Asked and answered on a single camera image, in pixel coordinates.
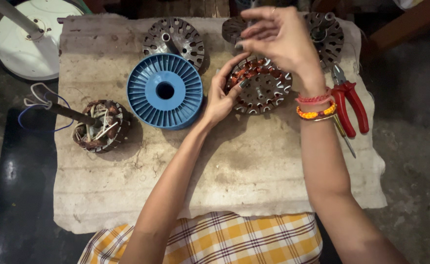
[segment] screwdriver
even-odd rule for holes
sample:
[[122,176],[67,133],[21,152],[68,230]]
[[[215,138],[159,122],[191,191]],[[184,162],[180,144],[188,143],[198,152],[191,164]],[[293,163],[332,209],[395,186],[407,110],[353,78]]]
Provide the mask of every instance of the screwdriver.
[[335,126],[337,127],[337,129],[339,129],[339,133],[340,135],[343,137],[343,139],[345,140],[345,143],[347,144],[347,147],[349,147],[350,152],[352,153],[352,156],[356,159],[357,156],[355,156],[355,151],[353,151],[352,145],[350,145],[349,140],[347,139],[347,135],[345,134],[345,130],[343,129],[339,117],[337,116],[337,114],[334,114],[334,123]]

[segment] yellow plaid skirt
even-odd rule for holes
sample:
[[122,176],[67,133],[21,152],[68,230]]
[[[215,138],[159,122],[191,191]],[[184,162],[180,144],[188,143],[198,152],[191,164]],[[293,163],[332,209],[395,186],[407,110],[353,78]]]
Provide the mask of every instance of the yellow plaid skirt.
[[[116,264],[132,234],[132,225],[97,232],[79,264]],[[212,212],[178,219],[163,263],[319,263],[322,239],[314,214],[241,217]]]

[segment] painted fingernail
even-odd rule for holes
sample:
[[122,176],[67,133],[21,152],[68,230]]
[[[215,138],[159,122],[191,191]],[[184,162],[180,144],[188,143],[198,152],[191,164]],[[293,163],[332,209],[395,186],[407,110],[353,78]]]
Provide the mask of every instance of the painted fingernail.
[[235,50],[239,50],[239,51],[243,50],[243,45],[242,44],[236,44]]
[[248,79],[244,79],[244,81],[242,81],[242,82],[239,84],[239,87],[241,87],[241,88],[246,87],[246,86],[247,86],[247,82],[248,82],[248,81],[249,81]]

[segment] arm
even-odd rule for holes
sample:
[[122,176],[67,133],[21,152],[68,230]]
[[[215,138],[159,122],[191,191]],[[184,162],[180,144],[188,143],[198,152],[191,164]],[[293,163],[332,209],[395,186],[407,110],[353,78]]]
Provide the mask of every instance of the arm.
[[[241,34],[248,38],[239,43],[245,51],[262,53],[283,70],[296,73],[303,81],[300,89],[303,96],[314,97],[326,92],[316,50],[296,9],[262,7],[245,10],[241,16],[259,19]],[[306,112],[328,107],[328,104],[301,106]],[[308,196],[341,260],[344,263],[407,263],[353,198],[350,177],[331,119],[300,122]]]
[[236,97],[241,93],[240,85],[236,85],[228,95],[224,94],[222,89],[226,84],[226,76],[249,54],[243,53],[234,57],[213,77],[206,110],[194,124],[150,193],[138,216],[120,264],[163,261],[167,239],[182,209],[188,182],[204,140],[210,130],[228,115]]

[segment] pliers handle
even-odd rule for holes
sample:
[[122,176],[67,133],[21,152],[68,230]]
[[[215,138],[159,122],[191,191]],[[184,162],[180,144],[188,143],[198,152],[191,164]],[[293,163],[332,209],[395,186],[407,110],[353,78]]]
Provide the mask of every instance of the pliers handle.
[[357,115],[360,132],[367,133],[368,131],[370,131],[366,111],[364,110],[363,104],[360,101],[357,92],[355,92],[356,84],[357,83],[345,81],[342,84],[334,85],[334,89],[332,89],[331,91],[332,96],[335,99],[335,103],[337,104],[337,113],[339,115],[340,123],[342,124],[343,129],[345,130],[345,133],[349,138],[354,138],[357,133],[353,129],[353,126],[349,120],[349,116],[347,115],[347,108],[345,107],[346,98],[352,105],[353,111],[355,111],[355,115]]

